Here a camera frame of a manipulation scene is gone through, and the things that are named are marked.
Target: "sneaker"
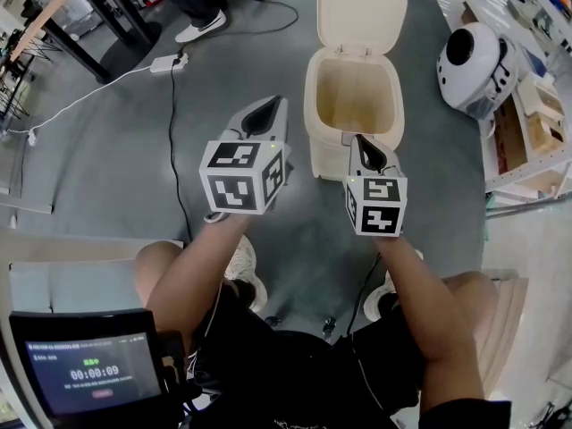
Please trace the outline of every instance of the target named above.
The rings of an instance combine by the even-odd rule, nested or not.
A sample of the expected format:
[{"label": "sneaker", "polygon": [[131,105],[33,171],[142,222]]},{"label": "sneaker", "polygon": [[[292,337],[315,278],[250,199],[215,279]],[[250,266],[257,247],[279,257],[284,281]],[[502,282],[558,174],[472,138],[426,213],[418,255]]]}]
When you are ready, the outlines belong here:
[{"label": "sneaker", "polygon": [[268,294],[265,285],[255,274],[257,267],[257,255],[250,240],[244,235],[232,256],[231,262],[224,271],[227,280],[241,280],[254,287],[255,297],[250,304],[250,309],[257,313],[266,305]]},{"label": "sneaker", "polygon": [[[417,254],[419,257],[423,259],[423,253],[416,249]],[[367,296],[366,301],[364,302],[364,314],[366,318],[369,319],[372,323],[381,319],[382,315],[379,311],[379,301],[382,297],[386,294],[395,294],[395,285],[393,284],[393,280],[391,279],[389,271],[385,273],[385,282],[379,287],[374,289],[369,296]]]},{"label": "sneaker", "polygon": [[226,16],[221,10],[219,10],[213,21],[208,23],[205,27],[195,27],[194,25],[189,24],[189,26],[184,31],[175,37],[175,41],[177,43],[189,43],[190,41],[206,35],[212,30],[218,29],[225,23]]}]

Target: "screen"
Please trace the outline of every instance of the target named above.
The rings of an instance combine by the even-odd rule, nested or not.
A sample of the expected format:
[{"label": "screen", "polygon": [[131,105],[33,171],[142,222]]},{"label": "screen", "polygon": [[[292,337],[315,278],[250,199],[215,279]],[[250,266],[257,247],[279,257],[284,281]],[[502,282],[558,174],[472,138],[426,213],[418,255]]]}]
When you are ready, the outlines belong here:
[{"label": "screen", "polygon": [[88,341],[26,341],[26,350],[55,415],[161,394],[145,333]]}]

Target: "black table leg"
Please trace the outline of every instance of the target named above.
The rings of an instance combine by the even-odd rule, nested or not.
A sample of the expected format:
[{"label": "black table leg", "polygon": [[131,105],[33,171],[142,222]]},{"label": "black table leg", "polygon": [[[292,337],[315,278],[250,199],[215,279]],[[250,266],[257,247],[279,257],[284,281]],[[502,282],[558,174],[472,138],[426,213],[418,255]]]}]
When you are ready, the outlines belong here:
[{"label": "black table leg", "polygon": [[148,25],[143,21],[143,18],[140,16],[139,12],[135,9],[135,7],[131,4],[130,0],[114,0],[120,10],[123,11],[123,14],[133,26],[133,28],[140,34],[141,37],[148,44],[154,44],[156,42],[156,36],[153,34],[151,29]]},{"label": "black table leg", "polygon": [[86,53],[83,48],[73,41],[62,28],[52,19],[48,19],[43,28],[47,34],[56,40],[63,49],[70,53],[79,63],[81,63],[90,72],[96,75],[99,82],[107,82],[109,79],[109,71],[97,63],[93,57]]},{"label": "black table leg", "polygon": [[120,39],[126,45],[130,45],[135,41],[133,37],[130,37],[127,31],[122,27],[119,21],[115,19],[115,17],[101,0],[88,0],[88,2],[91,4],[91,6],[93,6],[94,10],[97,11],[97,14],[101,16],[101,19],[104,20],[104,22],[109,26],[109,28],[113,31],[118,39]]}]

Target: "beige trash bin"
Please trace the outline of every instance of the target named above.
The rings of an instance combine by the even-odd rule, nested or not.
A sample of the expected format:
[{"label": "beige trash bin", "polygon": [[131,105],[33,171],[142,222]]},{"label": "beige trash bin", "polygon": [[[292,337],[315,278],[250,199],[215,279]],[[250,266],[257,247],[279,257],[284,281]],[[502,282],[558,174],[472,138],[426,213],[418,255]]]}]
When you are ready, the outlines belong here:
[{"label": "beige trash bin", "polygon": [[307,68],[304,121],[312,172],[341,181],[349,145],[365,133],[395,149],[403,135],[400,79],[385,54],[397,41],[408,0],[318,0],[324,47]]}]

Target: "person's arm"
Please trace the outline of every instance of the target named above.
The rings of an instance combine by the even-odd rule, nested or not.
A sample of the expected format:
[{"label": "person's arm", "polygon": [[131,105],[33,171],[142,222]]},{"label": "person's arm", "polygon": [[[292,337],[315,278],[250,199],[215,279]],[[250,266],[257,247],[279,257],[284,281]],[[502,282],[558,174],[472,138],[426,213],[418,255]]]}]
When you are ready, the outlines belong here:
[{"label": "person's arm", "polygon": [[231,214],[222,222],[205,225],[149,296],[147,309],[153,311],[155,324],[179,331],[187,350],[192,333],[215,301],[224,270],[249,222],[249,216]]},{"label": "person's arm", "polygon": [[402,238],[374,239],[395,283],[403,315],[421,353],[421,413],[455,399],[483,399],[476,347],[461,308]]}]

